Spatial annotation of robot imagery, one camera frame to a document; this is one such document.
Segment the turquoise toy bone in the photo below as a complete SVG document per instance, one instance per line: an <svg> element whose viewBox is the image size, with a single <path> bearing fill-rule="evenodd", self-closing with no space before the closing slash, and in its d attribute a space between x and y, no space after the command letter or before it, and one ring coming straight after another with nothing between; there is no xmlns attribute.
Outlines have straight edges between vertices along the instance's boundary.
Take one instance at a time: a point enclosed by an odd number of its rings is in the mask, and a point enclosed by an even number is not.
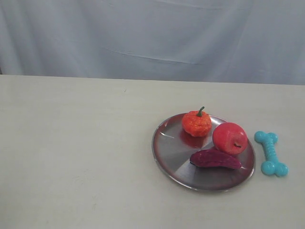
<svg viewBox="0 0 305 229"><path fill-rule="evenodd" d="M257 131L254 140L260 143L264 150L265 161L261 164L261 171L267 176L276 175L277 177L285 177L288 175L288 166L278 160L275 143L278 141L278 135L275 133L266 133Z"/></svg>

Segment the small orange pumpkin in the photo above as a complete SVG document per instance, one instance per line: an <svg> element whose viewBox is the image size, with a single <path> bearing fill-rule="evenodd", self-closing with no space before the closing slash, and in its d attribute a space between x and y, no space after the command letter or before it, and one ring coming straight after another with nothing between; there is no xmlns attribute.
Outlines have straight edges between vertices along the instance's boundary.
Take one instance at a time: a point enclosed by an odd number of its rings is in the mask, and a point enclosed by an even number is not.
<svg viewBox="0 0 305 229"><path fill-rule="evenodd" d="M212 129L211 118L204 108L203 106L198 111L190 111L182 117L183 130L192 137L205 137Z"/></svg>

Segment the purple sweet potato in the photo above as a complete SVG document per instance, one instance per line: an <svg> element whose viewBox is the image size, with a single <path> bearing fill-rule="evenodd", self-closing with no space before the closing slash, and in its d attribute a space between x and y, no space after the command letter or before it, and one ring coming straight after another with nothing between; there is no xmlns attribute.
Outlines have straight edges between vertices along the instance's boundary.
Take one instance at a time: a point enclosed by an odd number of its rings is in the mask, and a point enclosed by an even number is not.
<svg viewBox="0 0 305 229"><path fill-rule="evenodd" d="M193 153L189 161L196 167L210 168L210 167L225 167L230 169L240 169L241 162L227 154L215 149L201 150Z"/></svg>

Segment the red apple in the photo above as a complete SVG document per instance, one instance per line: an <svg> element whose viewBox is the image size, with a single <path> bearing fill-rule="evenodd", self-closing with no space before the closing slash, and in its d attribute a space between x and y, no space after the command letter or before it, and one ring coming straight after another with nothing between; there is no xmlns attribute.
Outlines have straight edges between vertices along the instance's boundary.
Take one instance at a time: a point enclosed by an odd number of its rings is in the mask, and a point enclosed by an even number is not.
<svg viewBox="0 0 305 229"><path fill-rule="evenodd" d="M213 131L212 140L215 148L232 156L242 153L248 145L246 132L231 122L218 125Z"/></svg>

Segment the white backdrop cloth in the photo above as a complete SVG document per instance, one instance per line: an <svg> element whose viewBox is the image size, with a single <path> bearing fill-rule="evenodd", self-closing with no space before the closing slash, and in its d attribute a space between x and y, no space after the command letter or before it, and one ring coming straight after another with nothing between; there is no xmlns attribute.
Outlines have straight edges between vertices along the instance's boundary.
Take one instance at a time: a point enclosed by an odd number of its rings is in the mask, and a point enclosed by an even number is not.
<svg viewBox="0 0 305 229"><path fill-rule="evenodd" d="M305 83L302 0L3 0L3 74Z"/></svg>

